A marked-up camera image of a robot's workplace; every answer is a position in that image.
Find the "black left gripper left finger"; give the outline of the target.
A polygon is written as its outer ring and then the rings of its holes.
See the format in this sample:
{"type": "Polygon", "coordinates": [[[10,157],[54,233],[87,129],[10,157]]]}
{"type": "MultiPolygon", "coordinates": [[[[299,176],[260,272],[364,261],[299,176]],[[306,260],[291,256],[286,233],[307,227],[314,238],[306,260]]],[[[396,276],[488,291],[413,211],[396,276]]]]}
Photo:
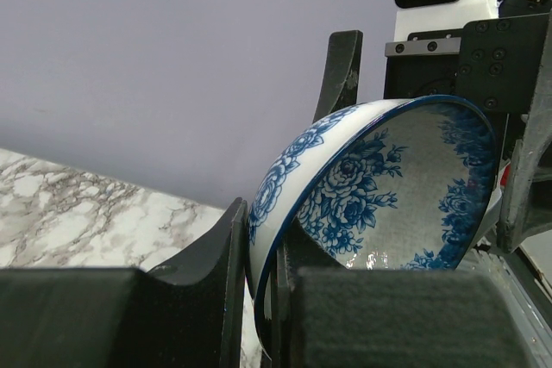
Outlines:
{"type": "Polygon", "coordinates": [[[237,367],[247,209],[151,271],[2,270],[2,366],[237,367]]]}

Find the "blue and white bowl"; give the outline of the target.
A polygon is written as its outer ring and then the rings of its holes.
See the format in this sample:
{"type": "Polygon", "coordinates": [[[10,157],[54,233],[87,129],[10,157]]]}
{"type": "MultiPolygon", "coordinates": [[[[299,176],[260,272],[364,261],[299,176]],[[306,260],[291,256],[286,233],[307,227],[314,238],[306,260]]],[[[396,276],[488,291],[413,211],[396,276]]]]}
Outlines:
{"type": "Polygon", "coordinates": [[[314,122],[269,167],[248,218],[248,286],[259,336],[269,279],[297,223],[349,269],[454,269],[495,184],[492,125],[450,95],[360,103],[314,122]]]}

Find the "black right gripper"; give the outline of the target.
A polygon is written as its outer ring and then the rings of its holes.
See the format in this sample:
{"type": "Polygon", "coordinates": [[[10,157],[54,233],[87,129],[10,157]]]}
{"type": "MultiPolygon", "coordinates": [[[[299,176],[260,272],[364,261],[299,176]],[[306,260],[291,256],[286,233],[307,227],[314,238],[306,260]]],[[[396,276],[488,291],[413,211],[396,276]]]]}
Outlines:
{"type": "Polygon", "coordinates": [[[496,133],[528,113],[551,0],[499,0],[496,19],[413,32],[386,45],[384,97],[454,95],[477,105],[496,133]]]}

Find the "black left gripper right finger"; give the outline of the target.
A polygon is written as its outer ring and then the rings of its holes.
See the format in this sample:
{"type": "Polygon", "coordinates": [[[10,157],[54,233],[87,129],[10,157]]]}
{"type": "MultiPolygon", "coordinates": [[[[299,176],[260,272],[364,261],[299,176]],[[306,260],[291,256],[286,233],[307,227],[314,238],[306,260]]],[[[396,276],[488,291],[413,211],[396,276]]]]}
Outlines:
{"type": "Polygon", "coordinates": [[[275,367],[528,367],[496,285],[475,271],[354,271],[297,222],[272,280],[275,367]]]}

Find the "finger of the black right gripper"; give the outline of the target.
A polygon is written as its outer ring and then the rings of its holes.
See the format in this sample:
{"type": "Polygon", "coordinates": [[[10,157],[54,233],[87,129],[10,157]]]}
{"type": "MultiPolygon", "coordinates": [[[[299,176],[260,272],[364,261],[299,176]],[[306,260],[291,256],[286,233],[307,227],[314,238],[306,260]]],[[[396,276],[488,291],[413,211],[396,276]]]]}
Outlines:
{"type": "Polygon", "coordinates": [[[502,196],[497,245],[505,253],[551,229],[551,169],[539,165],[550,145],[551,109],[531,110],[502,196]]]}
{"type": "Polygon", "coordinates": [[[362,43],[360,30],[330,35],[314,122],[357,103],[362,43]]]}

